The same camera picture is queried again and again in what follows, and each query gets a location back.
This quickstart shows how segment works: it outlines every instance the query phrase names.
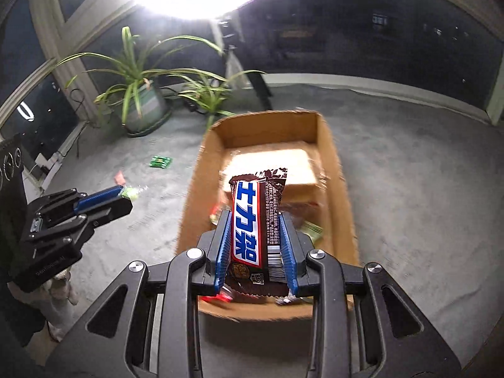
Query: gray surface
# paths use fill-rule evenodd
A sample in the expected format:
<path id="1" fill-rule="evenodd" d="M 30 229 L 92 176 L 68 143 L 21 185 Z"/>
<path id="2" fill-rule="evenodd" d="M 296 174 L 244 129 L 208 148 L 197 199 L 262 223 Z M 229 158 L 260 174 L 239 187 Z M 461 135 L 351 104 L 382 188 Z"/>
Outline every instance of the gray surface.
<path id="1" fill-rule="evenodd" d="M 464 365 L 504 310 L 504 139 L 455 114 L 387 98 L 304 85 L 274 88 L 275 109 L 322 112 L 349 186 L 361 260 L 381 262 L 438 328 Z M 255 101 L 244 108 L 260 110 Z M 142 139 L 87 130 L 50 191 L 148 186 L 132 214 L 99 229 L 72 281 L 95 299 L 132 260 L 172 258 L 204 121 L 185 110 Z M 147 166 L 173 157 L 167 170 Z M 234 323 L 202 318 L 206 377 L 304 376 L 306 322 Z"/>

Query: spider plant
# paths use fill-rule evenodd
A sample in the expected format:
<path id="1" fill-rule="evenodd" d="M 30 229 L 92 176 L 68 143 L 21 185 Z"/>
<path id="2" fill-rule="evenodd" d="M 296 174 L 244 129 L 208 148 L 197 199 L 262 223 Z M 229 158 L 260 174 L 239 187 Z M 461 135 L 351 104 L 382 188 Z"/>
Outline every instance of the spider plant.
<path id="1" fill-rule="evenodd" d="M 217 52 L 221 53 L 222 50 L 215 45 L 214 43 L 201 38 L 201 37 L 195 37 L 195 36 L 188 36 L 188 35 L 182 35 L 182 36 L 176 36 L 176 37 L 170 37 L 162 41 L 158 41 L 156 44 L 150 46 L 150 47 L 145 47 L 142 50 L 136 50 L 136 39 L 138 38 L 138 35 L 133 35 L 131 34 L 131 31 L 128 26 L 123 27 L 122 31 L 122 38 L 123 38 L 123 49 L 120 55 L 117 58 L 112 58 L 107 55 L 103 54 L 98 54 L 94 52 L 81 52 L 78 54 L 70 55 L 69 57 L 66 57 L 65 59 L 62 59 L 58 64 L 55 65 L 55 68 L 65 64 L 69 61 L 72 61 L 76 58 L 84 57 L 84 56 L 91 56 L 91 57 L 97 57 L 97 58 L 102 58 L 104 60 L 107 60 L 112 67 L 110 68 L 96 68 L 96 69 L 89 69 L 85 72 L 109 72 L 112 74 L 120 75 L 121 77 L 124 78 L 124 83 L 116 84 L 111 87 L 109 87 L 104 93 L 98 95 L 94 102 L 96 104 L 105 104 L 107 102 L 107 99 L 109 96 L 117 97 L 117 95 L 120 95 L 122 97 L 122 103 L 123 103 L 123 111 L 122 111 L 122 122 L 123 125 L 125 125 L 127 117 L 128 117 L 128 112 L 129 112 L 129 107 L 130 103 L 133 102 L 135 104 L 136 110 L 138 112 L 139 117 L 142 117 L 142 103 L 140 101 L 140 95 L 139 95 L 139 88 L 141 88 L 144 84 L 147 85 L 147 88 L 150 88 L 150 81 L 154 77 L 158 77 L 160 75 L 174 75 L 178 77 L 183 77 L 185 74 L 197 74 L 197 75 L 203 75 L 205 77 L 213 78 L 216 80 L 222 80 L 224 81 L 223 77 L 220 77 L 216 74 L 213 74 L 211 72 L 207 71 L 202 71 L 200 69 L 194 69 L 194 68 L 176 68 L 176 69 L 159 69 L 156 68 L 157 65 L 167 56 L 170 54 L 173 54 L 174 52 L 180 51 L 185 47 L 177 47 L 175 49 L 171 49 L 166 51 L 164 54 L 162 54 L 157 61 L 153 64 L 152 68 L 150 69 L 145 69 L 147 60 L 149 59 L 150 55 L 158 53 L 160 49 L 162 49 L 167 42 L 170 41 L 175 41 L 175 40 L 193 40 L 197 42 L 201 42 L 204 44 L 207 44 L 209 47 L 213 48 Z M 76 79 L 78 75 L 75 75 L 73 78 L 71 78 L 65 85 L 65 88 L 68 88 Z"/>
<path id="2" fill-rule="evenodd" d="M 177 75 L 186 81 L 184 88 L 178 93 L 178 96 L 189 99 L 197 104 L 208 116 L 207 130 L 210 129 L 215 121 L 216 115 L 233 116 L 234 113 L 221 109 L 222 103 L 230 97 L 231 88 L 230 83 L 241 75 L 262 71 L 248 70 L 242 71 L 230 78 L 209 76 L 208 73 L 197 72 L 199 79 L 194 80 L 187 75 Z"/>

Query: cardboard box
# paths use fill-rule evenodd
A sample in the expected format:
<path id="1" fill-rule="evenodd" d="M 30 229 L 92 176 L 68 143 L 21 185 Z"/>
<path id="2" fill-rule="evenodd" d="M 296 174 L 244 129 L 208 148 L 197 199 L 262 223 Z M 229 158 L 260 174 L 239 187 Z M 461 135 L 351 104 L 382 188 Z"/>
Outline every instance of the cardboard box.
<path id="1" fill-rule="evenodd" d="M 324 228 L 318 247 L 341 262 L 358 266 L 352 212 L 331 130 L 321 114 L 310 111 L 269 111 L 237 115 L 219 121 L 207 132 L 180 223 L 177 253 L 196 246 L 201 234 L 213 228 L 209 215 L 213 206 L 222 198 L 223 191 L 225 193 L 223 182 L 226 167 L 233 157 L 246 153 L 295 149 L 306 152 L 312 174 L 307 172 L 302 175 L 307 180 L 299 180 L 301 176 L 294 174 L 293 177 L 297 179 L 286 186 L 282 204 L 318 203 L 320 209 L 311 220 Z M 299 152 L 294 154 L 304 157 Z M 307 169 L 304 161 L 299 166 Z M 312 316 L 312 306 L 309 304 L 278 306 L 273 298 L 262 300 L 262 304 L 210 304 L 200 301 L 199 309 L 216 317 L 242 320 Z"/>

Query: candy bar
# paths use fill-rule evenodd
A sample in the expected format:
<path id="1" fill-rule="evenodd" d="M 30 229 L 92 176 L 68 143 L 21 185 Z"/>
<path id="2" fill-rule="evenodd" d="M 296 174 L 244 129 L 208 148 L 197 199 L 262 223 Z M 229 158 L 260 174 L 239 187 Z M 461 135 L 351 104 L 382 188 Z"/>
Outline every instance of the candy bar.
<path id="1" fill-rule="evenodd" d="M 287 169 L 232 177 L 231 257 L 226 284 L 251 295 L 289 292 L 280 252 L 278 205 Z"/>

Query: potted plant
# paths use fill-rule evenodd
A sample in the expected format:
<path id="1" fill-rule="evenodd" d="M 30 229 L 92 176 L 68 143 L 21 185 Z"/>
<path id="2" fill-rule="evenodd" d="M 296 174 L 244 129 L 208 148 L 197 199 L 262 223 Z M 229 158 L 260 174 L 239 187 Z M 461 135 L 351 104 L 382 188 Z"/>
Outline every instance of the potted plant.
<path id="1" fill-rule="evenodd" d="M 92 56 L 107 60 L 112 67 L 110 68 L 97 68 L 90 69 L 84 72 L 109 72 L 112 74 L 120 75 L 124 78 L 124 83 L 116 84 L 109 87 L 104 93 L 98 95 L 95 103 L 100 106 L 100 112 L 103 106 L 113 107 L 115 105 L 122 105 L 122 123 L 126 128 L 128 134 L 138 136 L 152 132 L 169 117 L 169 107 L 162 97 L 161 90 L 155 86 L 153 79 L 160 75 L 173 75 L 175 77 L 184 77 L 185 74 L 204 75 L 209 78 L 223 79 L 211 72 L 202 71 L 193 68 L 176 68 L 176 69 L 159 69 L 156 68 L 159 62 L 166 58 L 168 55 L 183 49 L 184 47 L 177 47 L 175 49 L 164 52 L 158 60 L 154 63 L 152 68 L 145 69 L 147 61 L 153 53 L 157 53 L 160 48 L 174 40 L 193 40 L 207 44 L 209 47 L 218 51 L 222 50 L 214 43 L 195 36 L 177 36 L 170 37 L 156 44 L 145 47 L 142 50 L 136 49 L 135 39 L 139 36 L 132 36 L 129 27 L 123 27 L 123 49 L 117 58 L 112 58 L 107 55 L 81 52 L 78 54 L 70 55 L 62 59 L 55 68 L 72 61 L 76 58 L 83 56 Z M 78 77 L 75 75 L 67 83 L 65 88 L 68 88 Z"/>
<path id="2" fill-rule="evenodd" d="M 192 105 L 200 108 L 201 114 L 207 115 L 207 130 L 210 129 L 217 115 L 233 116 L 234 113 L 222 109 L 223 102 L 231 95 L 230 83 L 241 75 L 262 71 L 248 70 L 242 71 L 230 78 L 212 77 L 208 73 L 197 72 L 200 77 L 194 80 L 187 75 L 179 74 L 178 77 L 186 81 L 183 90 L 178 96 L 186 98 Z"/>

